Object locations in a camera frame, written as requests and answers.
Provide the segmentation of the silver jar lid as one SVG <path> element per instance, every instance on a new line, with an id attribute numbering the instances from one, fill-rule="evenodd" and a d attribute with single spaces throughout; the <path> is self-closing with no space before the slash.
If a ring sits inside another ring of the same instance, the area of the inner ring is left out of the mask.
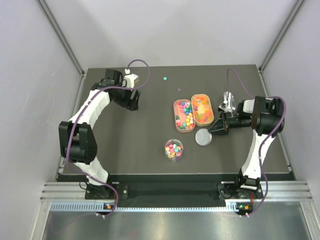
<path id="1" fill-rule="evenodd" d="M 212 141 L 212 135 L 206 128 L 199 129 L 195 133 L 195 141 L 200 146 L 208 146 Z"/>

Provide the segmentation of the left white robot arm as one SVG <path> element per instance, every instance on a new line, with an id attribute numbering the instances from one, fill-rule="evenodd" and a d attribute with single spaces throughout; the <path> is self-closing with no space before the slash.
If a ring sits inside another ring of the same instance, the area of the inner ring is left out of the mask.
<path id="1" fill-rule="evenodd" d="M 130 111 L 138 110 L 141 93 L 134 89 L 138 80 L 139 76 L 129 69 L 124 74 L 118 70 L 106 70 L 105 77 L 91 87 L 78 112 L 58 126 L 61 156 L 78 167 L 89 183 L 96 186 L 97 194 L 105 199 L 113 194 L 114 187 L 108 183 L 109 173 L 98 160 L 93 128 L 111 102 Z"/>

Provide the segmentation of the metal candy scoop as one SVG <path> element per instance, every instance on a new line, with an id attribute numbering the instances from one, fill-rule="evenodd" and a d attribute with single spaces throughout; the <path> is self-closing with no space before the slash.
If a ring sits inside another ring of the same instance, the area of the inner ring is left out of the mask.
<path id="1" fill-rule="evenodd" d="M 218 106 L 218 111 L 220 113 L 219 117 L 231 116 L 234 117 L 236 113 L 236 102 L 234 96 L 231 92 L 226 91 L 223 93 L 223 101 Z"/>

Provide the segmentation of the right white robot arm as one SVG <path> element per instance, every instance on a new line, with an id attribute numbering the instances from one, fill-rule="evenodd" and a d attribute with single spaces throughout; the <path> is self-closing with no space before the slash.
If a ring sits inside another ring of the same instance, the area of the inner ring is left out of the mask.
<path id="1" fill-rule="evenodd" d="M 285 126 L 285 101 L 274 96 L 271 98 L 256 96 L 238 104 L 236 115 L 220 111 L 218 120 L 211 125 L 208 133 L 225 136 L 231 129 L 251 128 L 252 142 L 244 165 L 239 170 L 234 184 L 225 184 L 220 194 L 239 198 L 257 193 L 261 178 L 265 176 L 263 163 L 267 152 Z"/>

